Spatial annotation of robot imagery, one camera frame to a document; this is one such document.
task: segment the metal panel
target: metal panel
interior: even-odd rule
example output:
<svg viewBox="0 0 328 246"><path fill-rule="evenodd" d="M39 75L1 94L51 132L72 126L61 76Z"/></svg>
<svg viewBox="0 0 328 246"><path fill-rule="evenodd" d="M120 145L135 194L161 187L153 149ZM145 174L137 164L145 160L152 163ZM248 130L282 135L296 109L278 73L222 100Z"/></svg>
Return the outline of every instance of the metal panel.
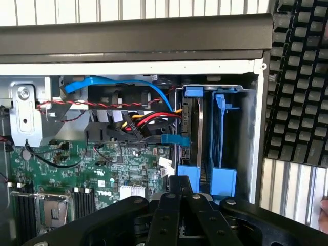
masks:
<svg viewBox="0 0 328 246"><path fill-rule="evenodd" d="M266 13L269 0L1 0L0 26Z"/></svg>
<svg viewBox="0 0 328 246"><path fill-rule="evenodd" d="M261 207L318 229L328 169L265 159Z"/></svg>

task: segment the green circuit board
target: green circuit board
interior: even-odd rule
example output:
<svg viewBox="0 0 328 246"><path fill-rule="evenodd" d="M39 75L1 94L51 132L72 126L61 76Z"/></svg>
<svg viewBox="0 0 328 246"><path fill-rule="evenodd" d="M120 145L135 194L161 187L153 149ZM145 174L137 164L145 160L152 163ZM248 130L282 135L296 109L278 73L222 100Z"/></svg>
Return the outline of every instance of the green circuit board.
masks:
<svg viewBox="0 0 328 246"><path fill-rule="evenodd" d="M63 142L66 141L33 150L42 152L56 149ZM64 193L74 187L94 189L96 209L119 201L121 186L144 187L147 199L153 193L166 191L158 160L160 157L169 158L169 146L109 142L100 152L111 158L113 164L99 166L99 161L103 159L93 150L94 144L88 143L84 160L77 167L68 169L51 167L34 156L29 159L25 148L14 147L11 152L11 179L20 183L33 183L34 191L43 193ZM69 146L69 150L46 153L43 157L51 162L58 159L58 164L63 166L74 164L83 156L86 143L72 141Z"/></svg>

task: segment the motherboard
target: motherboard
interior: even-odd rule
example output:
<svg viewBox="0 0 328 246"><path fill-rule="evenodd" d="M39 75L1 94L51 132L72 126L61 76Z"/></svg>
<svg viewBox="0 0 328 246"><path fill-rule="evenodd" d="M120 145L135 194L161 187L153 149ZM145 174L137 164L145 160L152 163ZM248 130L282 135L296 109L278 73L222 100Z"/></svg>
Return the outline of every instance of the motherboard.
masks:
<svg viewBox="0 0 328 246"><path fill-rule="evenodd" d="M170 146L108 142L99 150L101 155L111 160L108 163L94 151L95 144L56 140L45 147L33 149L44 153L44 159L61 166L83 159L72 168L52 167L35 158L24 147L14 147L10 179L20 186L32 186L36 194L38 234L129 196L151 199L154 193L166 191L167 178L160 173L159 159L170 157Z"/></svg>

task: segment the bolt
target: bolt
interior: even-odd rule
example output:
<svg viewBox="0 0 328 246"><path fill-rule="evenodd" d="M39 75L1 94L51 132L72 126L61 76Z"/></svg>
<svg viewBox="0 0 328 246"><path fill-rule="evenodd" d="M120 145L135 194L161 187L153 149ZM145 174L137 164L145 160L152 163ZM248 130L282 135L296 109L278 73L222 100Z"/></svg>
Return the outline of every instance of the bolt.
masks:
<svg viewBox="0 0 328 246"><path fill-rule="evenodd" d="M136 204L142 203L142 199L136 199L136 200L134 201L134 203L136 203Z"/></svg>
<svg viewBox="0 0 328 246"><path fill-rule="evenodd" d="M173 194L173 193L168 193L168 194L166 194L166 197L167 197L167 198L175 198L175 194Z"/></svg>
<svg viewBox="0 0 328 246"><path fill-rule="evenodd" d="M17 90L17 95L21 100L26 100L30 97L30 92L25 87L19 87Z"/></svg>
<svg viewBox="0 0 328 246"><path fill-rule="evenodd" d="M194 194L192 197L193 197L193 199L200 199L200 195L198 195L198 194Z"/></svg>
<svg viewBox="0 0 328 246"><path fill-rule="evenodd" d="M234 200L226 200L226 203L228 204L228 205L236 205L236 202L234 201Z"/></svg>
<svg viewBox="0 0 328 246"><path fill-rule="evenodd" d="M39 242L37 244L35 244L34 246L48 246L47 242Z"/></svg>
<svg viewBox="0 0 328 246"><path fill-rule="evenodd" d="M49 117L56 117L56 113L55 112L51 112L51 113L48 113Z"/></svg>

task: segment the black mechanical clamp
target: black mechanical clamp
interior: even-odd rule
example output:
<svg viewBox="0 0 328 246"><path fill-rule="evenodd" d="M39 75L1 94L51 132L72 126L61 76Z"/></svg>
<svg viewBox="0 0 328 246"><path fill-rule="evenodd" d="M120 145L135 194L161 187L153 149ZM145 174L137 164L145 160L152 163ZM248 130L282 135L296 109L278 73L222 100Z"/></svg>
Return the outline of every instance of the black mechanical clamp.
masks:
<svg viewBox="0 0 328 246"><path fill-rule="evenodd" d="M246 201L218 206L192 193L187 176L171 176L170 192L151 202L126 198L28 241L26 246L262 245L321 246L328 235Z"/></svg>

